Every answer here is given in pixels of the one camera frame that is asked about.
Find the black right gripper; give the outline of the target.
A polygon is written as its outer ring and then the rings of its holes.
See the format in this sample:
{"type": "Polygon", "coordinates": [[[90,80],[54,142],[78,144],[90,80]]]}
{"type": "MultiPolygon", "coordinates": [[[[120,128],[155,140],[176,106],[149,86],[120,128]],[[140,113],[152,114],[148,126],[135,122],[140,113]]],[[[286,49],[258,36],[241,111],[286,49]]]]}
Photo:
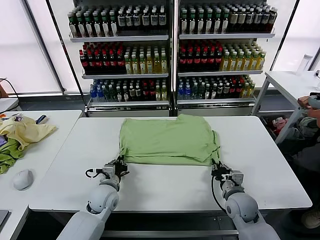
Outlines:
{"type": "Polygon", "coordinates": [[[226,168],[226,166],[222,163],[216,163],[214,160],[212,160],[212,166],[211,166],[211,176],[217,180],[222,181],[224,179],[224,175],[229,175],[231,170],[229,168],[226,168]]]}

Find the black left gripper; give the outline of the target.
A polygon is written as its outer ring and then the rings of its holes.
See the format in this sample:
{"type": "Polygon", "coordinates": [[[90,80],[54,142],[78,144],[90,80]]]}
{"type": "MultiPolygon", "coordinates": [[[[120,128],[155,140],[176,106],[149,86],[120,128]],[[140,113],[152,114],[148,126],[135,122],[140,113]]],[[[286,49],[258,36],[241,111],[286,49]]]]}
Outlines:
{"type": "Polygon", "coordinates": [[[129,174],[128,165],[124,160],[124,156],[119,155],[114,164],[115,167],[115,175],[121,179],[123,176],[129,174]]]}

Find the person bare hand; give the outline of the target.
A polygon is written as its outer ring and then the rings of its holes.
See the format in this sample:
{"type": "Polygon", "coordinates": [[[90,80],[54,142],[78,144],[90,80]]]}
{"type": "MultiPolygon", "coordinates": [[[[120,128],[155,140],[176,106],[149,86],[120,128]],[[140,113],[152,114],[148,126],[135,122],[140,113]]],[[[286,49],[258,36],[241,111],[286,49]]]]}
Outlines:
{"type": "Polygon", "coordinates": [[[297,103],[304,109],[311,109],[312,107],[309,104],[309,96],[302,96],[297,99],[297,103]]]}

